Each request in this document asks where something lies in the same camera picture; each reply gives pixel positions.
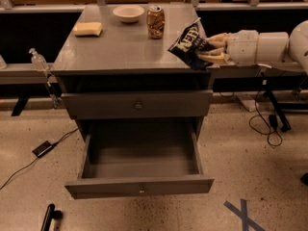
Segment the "sponge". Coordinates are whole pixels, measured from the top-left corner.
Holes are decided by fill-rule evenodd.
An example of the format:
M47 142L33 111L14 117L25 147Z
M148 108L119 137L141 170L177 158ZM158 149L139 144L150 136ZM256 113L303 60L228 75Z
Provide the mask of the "sponge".
M99 36L102 32L102 23L100 22L77 22L73 28L75 36Z

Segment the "speckled floor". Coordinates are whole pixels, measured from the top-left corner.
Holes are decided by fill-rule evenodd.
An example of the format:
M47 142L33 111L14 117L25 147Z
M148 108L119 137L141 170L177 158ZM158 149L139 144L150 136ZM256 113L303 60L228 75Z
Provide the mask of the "speckled floor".
M65 109L30 106L11 117L0 103L0 185L35 159L36 146L76 127ZM54 203L64 216L50 230L242 231L242 220L225 206L241 210L241 199L248 212L244 223L253 221L263 230L307 230L308 186L299 179L308 172L308 115L288 115L292 130L282 134L278 147L248 126L254 115L236 97L220 97L211 105L198 142L205 173L215 178L208 194L74 200L64 183L76 179L81 163L84 142L77 132L0 191L0 230L40 230L47 206ZM255 123L262 128L261 121Z

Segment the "black cable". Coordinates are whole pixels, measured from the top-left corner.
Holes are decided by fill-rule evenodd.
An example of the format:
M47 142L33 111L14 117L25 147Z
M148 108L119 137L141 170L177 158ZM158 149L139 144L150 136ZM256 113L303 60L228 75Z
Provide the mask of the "black cable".
M12 174L11 177L5 182L5 184L2 185L2 187L0 188L0 191L10 182L10 180L11 180L18 172L20 172L21 170L23 170L23 169L25 169L25 168L31 166L34 162L37 161L37 159L38 159L38 158L35 158L35 160L32 161L29 165L27 165L26 167L21 168L19 171L16 171L14 174Z
M261 135L266 135L266 136L268 136L268 138L267 138L268 144L269 144L270 146L272 146L272 147L277 147L277 146L279 146L279 145L282 144L283 140L282 140L282 137L280 136L280 134L278 133L277 129L274 129L273 131L271 131L271 127L270 127L269 123L264 119L264 117L262 116L262 114L261 114L260 111L259 111L259 108L258 108L258 105L257 105L257 100L258 100L258 96L259 96L260 92L261 92L261 91L259 90L258 93L256 94L256 98L255 98L255 108L256 108L256 112L258 113L258 115L253 116L253 117L249 120L249 126L250 126L254 131L256 131L257 133L259 133L259 134L261 134ZM267 125L267 127L269 128L269 131L268 131L267 133L262 132L262 131L256 129L256 128L251 124L251 121L252 121L254 118L256 118L256 117L260 117L260 118L264 121L264 123ZM270 142L270 137L271 137L273 134L275 134L276 136L278 136L278 138L279 138L279 143L272 143L272 142Z
M72 130L72 131L70 131L70 132L64 134L58 141L54 142L52 145L53 145L53 146L57 146L58 143L64 141L67 137L69 137L70 135L72 135L73 133L75 133L77 130L78 130L78 128L76 128L76 129L74 129L74 130Z
M55 147L57 146L60 142L64 141L67 137L69 137L70 135L72 135L73 133L75 133L78 130L78 128L64 134L58 141L54 142L52 145ZM0 187L0 191L10 182L10 180L21 170L31 166L34 162L36 162L39 158L35 158L34 161L32 161L29 165L27 165L26 167L21 168L20 170L16 171L14 174L12 174L10 176L10 178Z

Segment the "drawer handle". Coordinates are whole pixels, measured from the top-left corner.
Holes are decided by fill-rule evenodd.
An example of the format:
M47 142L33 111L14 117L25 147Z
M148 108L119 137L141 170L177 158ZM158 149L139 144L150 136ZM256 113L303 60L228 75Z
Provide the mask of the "drawer handle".
M144 186L141 186L141 189L139 190L139 193L145 193Z
M135 104L135 109L136 110L141 110L143 108L143 105L140 101L138 101L136 104Z

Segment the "power cord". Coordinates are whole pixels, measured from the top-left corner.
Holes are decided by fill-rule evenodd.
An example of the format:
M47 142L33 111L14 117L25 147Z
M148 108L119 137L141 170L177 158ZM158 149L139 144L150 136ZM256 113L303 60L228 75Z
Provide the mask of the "power cord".
M256 131L257 133L261 134L261 135L266 135L267 136L267 141L268 141L268 144L272 147L277 147L279 145L282 144L283 140L282 140L282 137L281 135L278 133L277 131L277 127L278 127L278 123L277 123L277 118L276 118L276 115L269 115L269 123L265 120L265 118L262 116L262 114L260 113L259 111L259 108L258 108L258 105L257 105L257 100L258 100L258 96L260 94L261 91L258 91L258 93L256 94L256 98L255 98L255 108L256 108L256 112L258 113L258 115L255 115L253 116L250 120L249 120L249 126L254 130ZM267 127L269 128L269 131L267 133L265 132L262 132L260 130L258 130L257 128L255 128L251 122L253 119L255 119L256 117L260 117L264 123L267 125ZM270 141L270 138L273 136L273 135L276 135L279 139L278 143L272 143Z
M69 136L71 136L71 135L72 135L73 133L75 133L77 130L78 130L78 128L76 128L76 129L74 129L74 130L72 130L72 131L70 131L70 132L64 134L58 141L56 141L56 142L50 144L50 149L49 149L48 151L50 151L52 148L56 147L60 142L64 141L66 138L68 138ZM11 179L12 179L18 172L20 172L20 171L22 171L23 169L25 169L25 168L31 166L33 163L35 163L35 162L36 162L39 158L41 158L41 157L42 157L42 155L41 155L41 156L38 156L38 155L37 155L37 157L35 158L35 160L32 161L29 165L27 165L26 167L21 168L20 170L16 171L14 174L12 174L12 175L10 176L10 178L0 187L0 191L1 191L2 189L4 189L5 186L8 185L8 183L11 181Z

